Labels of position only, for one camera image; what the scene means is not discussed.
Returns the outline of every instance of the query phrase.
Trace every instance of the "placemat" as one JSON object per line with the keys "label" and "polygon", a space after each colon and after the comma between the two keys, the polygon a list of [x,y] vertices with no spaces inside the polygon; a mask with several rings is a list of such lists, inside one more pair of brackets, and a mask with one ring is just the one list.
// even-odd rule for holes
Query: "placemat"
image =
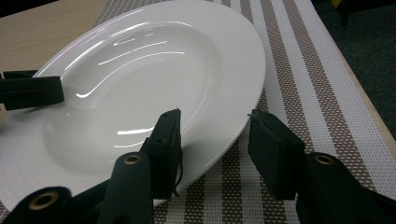
{"label": "placemat", "polygon": [[[156,0],[108,0],[93,26]],[[310,0],[214,0],[250,20],[267,56],[261,110],[279,117],[306,152],[339,158],[368,188],[396,199],[396,161]],[[295,201],[277,201],[248,156],[248,126],[204,176],[155,208],[155,223],[299,223]],[[0,204],[0,220],[8,211]]]}

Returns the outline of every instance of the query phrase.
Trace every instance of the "plate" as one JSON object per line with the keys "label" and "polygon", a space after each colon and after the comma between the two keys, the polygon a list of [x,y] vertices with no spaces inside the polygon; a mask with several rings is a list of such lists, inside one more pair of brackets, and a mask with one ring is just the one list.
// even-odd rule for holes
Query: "plate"
{"label": "plate", "polygon": [[165,111],[181,110],[182,191],[231,146],[259,102],[262,40],[232,9],[172,1],[141,7],[82,35],[35,77],[60,76],[65,101],[8,113],[0,129],[7,209],[49,186],[73,195],[108,179]]}

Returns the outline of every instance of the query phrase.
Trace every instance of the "table surface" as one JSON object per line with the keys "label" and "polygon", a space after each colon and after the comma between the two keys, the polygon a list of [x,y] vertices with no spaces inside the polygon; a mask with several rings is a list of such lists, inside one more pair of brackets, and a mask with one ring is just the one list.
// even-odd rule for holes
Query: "table surface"
{"label": "table surface", "polygon": [[[90,30],[107,0],[60,0],[0,19],[0,72],[39,69],[53,55]],[[396,143],[353,71],[339,52],[391,155]]]}

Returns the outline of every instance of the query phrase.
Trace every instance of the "dark floor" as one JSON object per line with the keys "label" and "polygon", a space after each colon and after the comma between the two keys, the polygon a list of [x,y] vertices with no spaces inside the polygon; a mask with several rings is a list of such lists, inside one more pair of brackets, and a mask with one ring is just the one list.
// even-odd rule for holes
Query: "dark floor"
{"label": "dark floor", "polygon": [[331,0],[312,2],[396,139],[396,4],[351,12],[342,26]]}

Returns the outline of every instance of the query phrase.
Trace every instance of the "white plate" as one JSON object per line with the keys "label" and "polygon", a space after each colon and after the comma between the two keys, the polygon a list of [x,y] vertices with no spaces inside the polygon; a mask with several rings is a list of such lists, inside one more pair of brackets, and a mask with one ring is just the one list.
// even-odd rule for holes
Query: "white plate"
{"label": "white plate", "polygon": [[180,108],[185,189],[231,146],[259,102],[262,41],[228,7],[173,1],[122,14],[81,36],[36,77],[61,76],[65,102],[12,111],[0,128],[0,199],[12,209],[49,186],[74,195],[140,149]]}

